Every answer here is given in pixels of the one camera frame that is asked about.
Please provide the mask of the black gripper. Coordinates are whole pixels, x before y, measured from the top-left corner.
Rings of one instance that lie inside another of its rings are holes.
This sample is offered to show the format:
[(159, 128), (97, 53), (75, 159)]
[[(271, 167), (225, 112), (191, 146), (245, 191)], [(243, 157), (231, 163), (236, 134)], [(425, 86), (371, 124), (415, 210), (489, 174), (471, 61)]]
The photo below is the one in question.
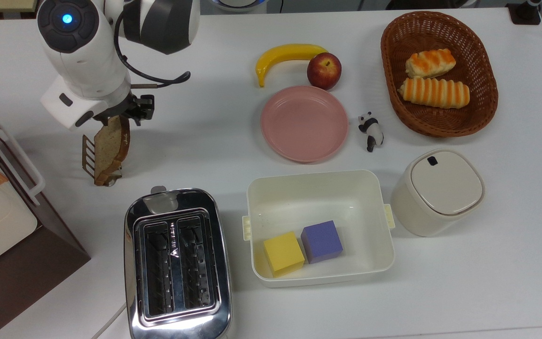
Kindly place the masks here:
[(118, 105), (111, 106), (97, 115), (95, 114), (93, 119), (103, 125), (108, 125), (110, 118), (124, 114), (133, 107), (133, 120), (135, 120), (136, 125), (141, 125), (143, 121), (152, 120), (155, 111), (155, 96), (142, 95), (137, 98), (134, 94), (127, 94)]

